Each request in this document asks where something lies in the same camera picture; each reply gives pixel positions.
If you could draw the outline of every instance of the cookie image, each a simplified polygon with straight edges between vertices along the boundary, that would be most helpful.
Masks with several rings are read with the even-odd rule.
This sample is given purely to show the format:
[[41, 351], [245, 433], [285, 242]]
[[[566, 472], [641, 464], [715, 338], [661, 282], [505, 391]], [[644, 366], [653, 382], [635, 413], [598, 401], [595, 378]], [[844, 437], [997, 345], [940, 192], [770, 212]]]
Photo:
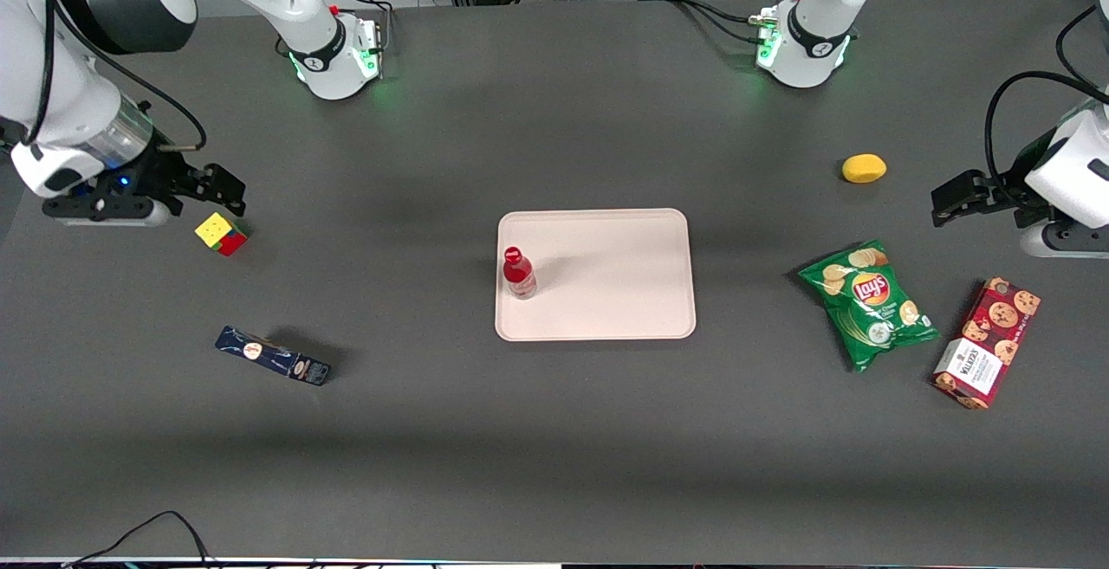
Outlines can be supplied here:
[[843, 285], [844, 285], [843, 280], [837, 280], [837, 281], [824, 280], [824, 292], [827, 292], [828, 296], [835, 296], [836, 294], [843, 292]]
[[955, 377], [946, 372], [939, 373], [939, 376], [936, 377], [936, 387], [939, 387], [944, 392], [955, 392]]
[[1011, 339], [1003, 339], [994, 345], [994, 354], [997, 355], [1001, 363], [1009, 365], [1013, 363], [1013, 357], [1017, 355], [1017, 348], [1020, 345]]
[[1010, 326], [1017, 325], [1019, 316], [1017, 315], [1017, 309], [1014, 305], [1008, 303], [994, 303], [989, 306], [989, 319], [994, 321], [994, 324], [1003, 328], [1009, 328]]
[[988, 409], [989, 408], [989, 406], [986, 405], [986, 403], [981, 402], [981, 399], [978, 399], [978, 398], [970, 398], [970, 397], [967, 397], [967, 396], [959, 396], [958, 398], [956, 398], [956, 400], [958, 400], [960, 405], [963, 405], [964, 407], [966, 407], [968, 409]]
[[913, 325], [916, 321], [920, 319], [920, 311], [916, 308], [916, 303], [912, 301], [906, 301], [902, 303], [901, 309], [897, 311], [904, 324]]
[[859, 248], [847, 256], [847, 263], [856, 268], [866, 268], [874, 265], [874, 254], [868, 248]]
[[974, 324], [974, 321], [963, 325], [963, 337], [966, 337], [967, 339], [974, 342], [985, 342], [988, 335], [989, 334], [985, 331], [978, 328], [978, 325]]
[[847, 278], [847, 275], [851, 274], [851, 270], [847, 268], [846, 266], [841, 266], [840, 264], [832, 264], [828, 265], [827, 268], [824, 268], [823, 274], [824, 274], [824, 281], [826, 282], [843, 281]]
[[1039, 296], [1021, 289], [1013, 297], [1013, 304], [1017, 306], [1017, 309], [1021, 314], [1034, 316], [1036, 315], [1036, 309], [1039, 308]]

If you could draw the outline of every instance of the lay's logo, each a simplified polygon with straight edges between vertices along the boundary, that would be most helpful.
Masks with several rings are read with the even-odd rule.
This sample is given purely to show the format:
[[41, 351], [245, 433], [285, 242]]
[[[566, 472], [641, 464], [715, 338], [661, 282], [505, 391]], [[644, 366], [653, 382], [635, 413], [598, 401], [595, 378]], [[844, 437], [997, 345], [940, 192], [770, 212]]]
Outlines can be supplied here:
[[881, 305], [889, 299], [889, 282], [877, 273], [855, 277], [851, 284], [855, 298], [867, 305]]

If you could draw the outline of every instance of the yellow sponge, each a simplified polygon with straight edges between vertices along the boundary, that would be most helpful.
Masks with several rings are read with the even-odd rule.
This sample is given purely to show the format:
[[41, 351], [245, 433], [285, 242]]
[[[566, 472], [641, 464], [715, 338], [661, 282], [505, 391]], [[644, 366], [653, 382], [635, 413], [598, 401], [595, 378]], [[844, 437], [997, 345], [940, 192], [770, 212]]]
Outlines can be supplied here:
[[853, 184], [876, 182], [886, 174], [886, 163], [873, 153], [852, 155], [843, 163], [843, 179]]

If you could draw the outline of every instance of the cookie box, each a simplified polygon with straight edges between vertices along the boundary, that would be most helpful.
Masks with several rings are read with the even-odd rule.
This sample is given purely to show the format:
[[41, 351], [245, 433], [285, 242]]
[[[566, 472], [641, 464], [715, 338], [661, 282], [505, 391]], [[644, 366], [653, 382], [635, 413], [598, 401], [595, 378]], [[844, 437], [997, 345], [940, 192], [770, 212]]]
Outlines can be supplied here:
[[988, 409], [1039, 305], [1001, 277], [987, 281], [933, 373], [936, 387], [968, 409]]
[[293, 380], [311, 385], [324, 384], [327, 373], [332, 369], [328, 364], [278, 346], [268, 339], [255, 337], [233, 326], [223, 327], [223, 332], [215, 341], [215, 347], [236, 357], [253, 360], [260, 366], [269, 368]]

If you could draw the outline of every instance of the white label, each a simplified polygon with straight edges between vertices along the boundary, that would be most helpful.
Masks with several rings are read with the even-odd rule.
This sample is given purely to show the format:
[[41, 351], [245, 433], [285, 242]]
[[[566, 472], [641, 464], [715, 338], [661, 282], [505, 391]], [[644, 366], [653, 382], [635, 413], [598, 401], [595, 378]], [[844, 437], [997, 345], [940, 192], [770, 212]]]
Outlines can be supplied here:
[[947, 345], [936, 372], [946, 372], [983, 394], [989, 394], [1001, 372], [1001, 359], [965, 337]]

